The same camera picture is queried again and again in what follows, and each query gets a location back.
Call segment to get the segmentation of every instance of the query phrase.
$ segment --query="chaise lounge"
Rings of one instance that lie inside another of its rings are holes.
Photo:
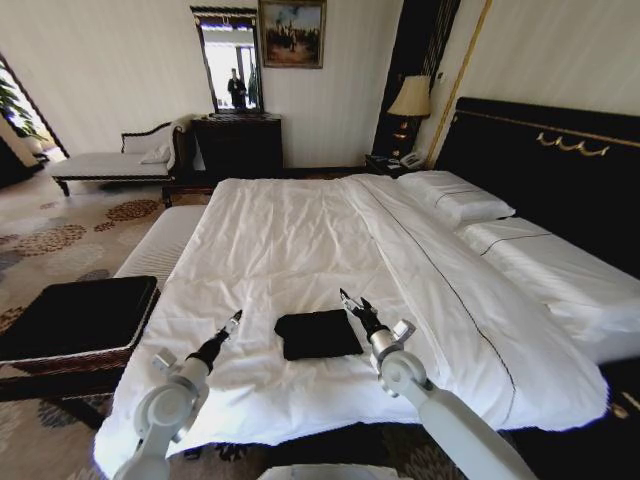
[[[173,182],[190,167],[195,137],[191,115],[158,125],[148,132],[123,133],[120,153],[84,153],[51,165],[49,173],[69,196],[67,182]]]

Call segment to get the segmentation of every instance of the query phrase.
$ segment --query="mirror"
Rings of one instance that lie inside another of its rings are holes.
[[[262,112],[257,11],[191,7],[215,113]]]

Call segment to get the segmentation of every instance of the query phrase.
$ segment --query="black piping on duvet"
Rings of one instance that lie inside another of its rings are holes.
[[[364,189],[369,192],[369,195],[371,195],[373,197],[373,199],[378,202],[378,204],[389,214],[391,215],[391,218],[393,218],[396,223],[400,226],[400,228],[402,228],[402,230],[404,230],[406,232],[407,235],[409,235],[409,237],[411,237],[411,240],[414,241],[414,243],[418,246],[418,248],[420,248],[420,250],[422,250],[422,253],[424,254],[424,256],[427,258],[427,260],[429,260],[429,263],[431,263],[431,265],[433,266],[433,268],[440,274],[440,276],[442,277],[442,279],[447,283],[447,285],[449,286],[449,288],[451,289],[451,291],[454,293],[454,295],[456,296],[456,298],[458,299],[458,301],[460,302],[460,305],[462,305],[462,308],[464,308],[465,312],[467,312],[467,315],[469,316],[469,318],[471,319],[471,321],[473,322],[473,325],[476,327],[476,331],[478,332],[478,334],[491,346],[492,350],[495,352],[496,356],[498,357],[498,360],[500,360],[500,363],[502,364],[502,366],[504,367],[505,371],[507,372],[507,375],[509,376],[509,381],[511,382],[511,400],[509,401],[509,409],[507,410],[507,415],[504,417],[503,423],[505,423],[508,419],[509,416],[511,415],[511,410],[513,409],[513,402],[515,400],[515,396],[516,396],[516,384],[513,380],[513,376],[511,375],[511,372],[509,371],[509,367],[507,367],[507,364],[505,363],[504,359],[502,358],[502,355],[500,355],[500,352],[498,351],[498,349],[496,348],[496,346],[491,342],[491,340],[489,340],[489,338],[484,334],[484,332],[482,330],[480,330],[480,327],[478,326],[476,319],[473,318],[473,315],[471,315],[471,312],[469,311],[469,309],[467,308],[467,306],[465,305],[464,301],[462,300],[462,297],[460,297],[460,294],[456,291],[455,288],[453,288],[453,285],[451,285],[451,282],[449,281],[449,279],[447,277],[445,277],[445,275],[442,273],[442,271],[438,268],[438,266],[434,263],[434,261],[431,259],[431,257],[429,256],[429,254],[427,253],[427,251],[424,249],[424,247],[420,244],[420,242],[418,242],[415,237],[413,235],[411,235],[411,232],[409,232],[409,230],[407,230],[407,228],[400,222],[400,220],[398,220],[395,215],[393,213],[391,213],[389,211],[389,209],[387,207],[385,207],[383,205],[383,203],[378,200],[378,198],[371,192],[371,190],[369,190],[369,188],[362,182],[360,182],[359,180],[356,180],[360,185],[362,185],[364,187]]]
[[[504,242],[505,240],[518,240],[520,238],[546,237],[547,235],[551,235],[551,233],[536,233],[535,235],[520,235],[519,237],[499,238],[498,240],[493,242],[491,245],[489,245],[487,249],[480,254],[480,256],[483,256],[485,253],[491,250],[491,247],[493,247],[498,242]]]
[[[460,190],[459,192],[448,192],[448,193],[443,193],[442,195],[440,195],[438,197],[438,199],[436,200],[436,203],[433,204],[433,207],[437,207],[438,206],[438,202],[440,200],[442,200],[444,197],[446,197],[447,195],[457,195],[458,193],[471,193],[471,192],[480,192],[481,190],[479,188],[474,188],[473,190]]]

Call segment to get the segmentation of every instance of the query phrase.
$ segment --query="telephone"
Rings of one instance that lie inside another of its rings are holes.
[[[420,158],[416,152],[411,152],[400,159],[400,165],[411,170],[417,170],[426,161],[426,158]]]

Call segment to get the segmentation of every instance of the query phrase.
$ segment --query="wall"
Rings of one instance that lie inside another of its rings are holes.
[[[20,140],[20,137],[13,131],[9,122],[0,115],[0,137],[6,142],[13,153],[20,159],[25,167],[33,167],[38,164],[35,157],[27,146]]]
[[[447,80],[434,86],[433,112],[419,134],[421,151],[434,141],[484,4],[462,1],[440,67]],[[493,0],[456,98],[640,115],[638,45],[637,0]],[[436,154],[445,136],[446,127]]]
[[[0,45],[70,154],[212,110],[189,5],[256,0],[5,2]],[[264,69],[288,166],[356,165],[373,142],[402,0],[328,0],[324,68]]]

